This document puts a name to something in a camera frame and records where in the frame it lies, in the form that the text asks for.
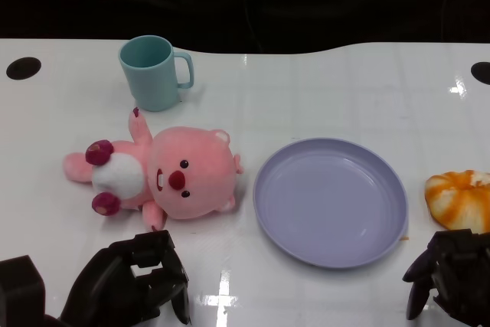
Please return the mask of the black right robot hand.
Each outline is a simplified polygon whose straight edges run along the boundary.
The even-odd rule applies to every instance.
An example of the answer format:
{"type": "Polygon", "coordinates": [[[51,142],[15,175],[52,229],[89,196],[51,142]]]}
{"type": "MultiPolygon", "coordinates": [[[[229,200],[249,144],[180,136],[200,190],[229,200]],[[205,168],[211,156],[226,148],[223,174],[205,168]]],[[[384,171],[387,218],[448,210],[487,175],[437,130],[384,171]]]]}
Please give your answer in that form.
{"type": "Polygon", "coordinates": [[[403,281],[412,287],[406,317],[414,320],[430,296],[453,319],[489,325],[489,234],[470,229],[437,231],[410,265],[403,281]]]}

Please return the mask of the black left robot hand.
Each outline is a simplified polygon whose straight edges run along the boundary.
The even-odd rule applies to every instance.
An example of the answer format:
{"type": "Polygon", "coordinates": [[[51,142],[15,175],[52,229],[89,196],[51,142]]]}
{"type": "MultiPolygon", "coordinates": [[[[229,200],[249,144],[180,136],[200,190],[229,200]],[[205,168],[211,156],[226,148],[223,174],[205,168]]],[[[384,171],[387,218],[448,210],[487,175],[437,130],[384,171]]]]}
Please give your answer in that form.
{"type": "Polygon", "coordinates": [[[60,321],[69,326],[134,326],[171,303],[191,322],[188,276],[168,231],[138,234],[97,252],[74,282],[60,321]]]}

